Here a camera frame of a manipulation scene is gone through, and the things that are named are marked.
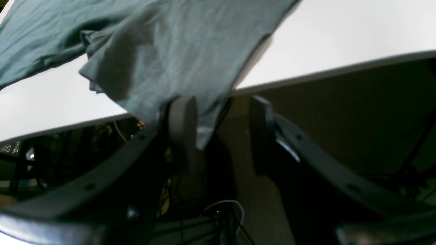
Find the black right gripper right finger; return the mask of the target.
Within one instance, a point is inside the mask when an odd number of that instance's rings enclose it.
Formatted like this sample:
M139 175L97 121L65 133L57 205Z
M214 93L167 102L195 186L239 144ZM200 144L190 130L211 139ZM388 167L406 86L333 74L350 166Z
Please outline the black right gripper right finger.
M335 160L269 101L250 99L256 174L279 189L298 245L434 245L435 207L410 200Z

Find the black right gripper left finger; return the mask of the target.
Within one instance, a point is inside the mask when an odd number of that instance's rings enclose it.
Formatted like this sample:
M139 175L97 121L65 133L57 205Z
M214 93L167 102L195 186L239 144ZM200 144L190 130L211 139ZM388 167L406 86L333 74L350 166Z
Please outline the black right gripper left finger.
M196 161L197 103L165 103L157 123L137 132L76 180L1 211L1 240L32 245L148 244L164 182Z

